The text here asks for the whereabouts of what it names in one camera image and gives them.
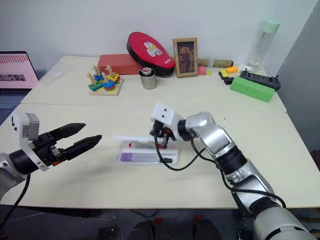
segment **orange object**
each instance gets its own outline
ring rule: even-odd
[[[129,54],[104,54],[101,55],[98,62],[98,68],[101,72],[109,74],[106,70],[107,65],[112,67],[112,71],[119,75],[139,74],[142,68]]]
[[[231,66],[231,67],[227,67],[225,70],[228,74],[235,74],[238,72],[238,67]]]

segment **metal cup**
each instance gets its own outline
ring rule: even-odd
[[[149,67],[140,69],[139,75],[141,78],[142,86],[145,89],[155,89],[157,86],[156,71]]]

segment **black cable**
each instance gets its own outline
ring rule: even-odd
[[[143,217],[143,218],[152,218],[153,216],[155,216],[158,212],[159,212],[159,209],[157,209],[154,213],[152,213],[151,215],[144,215],[138,211],[135,211],[133,209],[130,209],[131,212],[135,213],[135,214],[138,214],[139,216]]]
[[[229,189],[230,191],[232,191],[233,193],[234,193],[234,192],[239,192],[239,193],[252,193],[252,194],[265,195],[265,196],[268,196],[268,197],[272,197],[272,198],[274,198],[274,199],[277,199],[277,200],[282,204],[282,207],[283,207],[284,209],[287,208],[285,201],[284,201],[281,197],[279,197],[278,195],[275,195],[275,194],[273,194],[273,193],[266,192],[266,191],[259,191],[259,190],[237,189],[237,188],[230,187],[230,186],[227,184],[227,182],[226,182],[224,172],[223,172],[223,171],[221,170],[221,168],[217,165],[217,163],[216,163],[214,160],[211,160],[211,159],[206,158],[206,157],[204,157],[204,156],[201,155],[201,152],[199,152],[199,151],[197,150],[196,146],[195,146],[194,139],[191,139],[191,145],[192,145],[193,150],[194,150],[197,154],[199,154],[199,157],[200,157],[200,158],[202,158],[202,159],[204,159],[204,160],[206,160],[206,161],[209,161],[209,162],[212,162],[212,163],[215,164],[215,166],[220,170],[221,177],[222,177],[222,181],[223,181],[225,187],[226,187],[227,189]]]
[[[6,216],[4,217],[3,221],[0,224],[0,229],[2,229],[5,224],[7,223],[8,219],[10,218],[10,216],[12,215],[12,213],[14,212],[14,210],[17,208],[18,204],[20,203],[20,201],[22,200],[22,198],[24,197],[24,195],[27,192],[27,189],[29,187],[29,183],[30,183],[30,178],[31,178],[31,174],[28,174],[26,176],[26,180],[25,180],[25,185],[24,188],[20,194],[20,196],[18,197],[18,199],[15,201],[14,205],[10,208],[9,212],[6,214]]]
[[[171,170],[173,170],[173,171],[181,171],[181,170],[186,169],[186,168],[189,167],[189,166],[197,159],[197,157],[200,156],[200,154],[205,150],[205,149],[203,148],[200,152],[198,152],[198,153],[196,154],[196,156],[195,156],[187,165],[185,165],[184,167],[174,168],[174,167],[168,165],[168,164],[166,163],[166,160],[164,160],[163,157],[161,156],[161,153],[160,153],[160,150],[159,150],[159,146],[158,146],[158,139],[157,139],[157,134],[156,134],[156,133],[154,134],[154,143],[155,143],[155,150],[156,150],[156,153],[158,154],[158,157],[160,158],[160,161],[161,161],[168,169],[171,169]]]

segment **laptop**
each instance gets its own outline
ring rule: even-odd
[[[0,125],[38,83],[25,51],[0,51]]]

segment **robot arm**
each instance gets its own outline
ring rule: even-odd
[[[183,119],[173,109],[158,102],[153,110],[151,134],[168,139],[189,141],[199,138],[212,159],[233,186],[232,196],[238,207],[249,213],[259,240],[311,240],[315,237],[285,208],[269,196],[237,190],[255,190],[273,194],[267,180],[246,159],[226,131],[218,126],[209,112],[200,112]]]
[[[23,182],[28,174],[56,166],[92,149],[101,135],[84,138],[67,149],[56,148],[57,141],[78,133],[86,124],[70,123],[39,135],[39,119],[33,113],[15,112],[12,117],[14,136],[20,150],[0,153],[0,201],[7,191]]]

